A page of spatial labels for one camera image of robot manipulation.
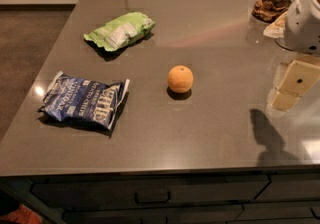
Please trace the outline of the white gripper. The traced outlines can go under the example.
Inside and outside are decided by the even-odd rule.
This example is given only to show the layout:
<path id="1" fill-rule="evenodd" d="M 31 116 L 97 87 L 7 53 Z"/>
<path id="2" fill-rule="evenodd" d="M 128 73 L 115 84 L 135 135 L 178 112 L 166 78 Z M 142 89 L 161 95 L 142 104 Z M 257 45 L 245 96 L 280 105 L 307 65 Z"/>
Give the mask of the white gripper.
<path id="1" fill-rule="evenodd" d="M 294 0 L 284 30 L 285 45 L 297 52 L 320 54 L 320 0 Z M 300 55 L 281 64 L 270 92 L 270 105 L 280 111 L 291 109 L 320 80 L 320 58 Z"/>

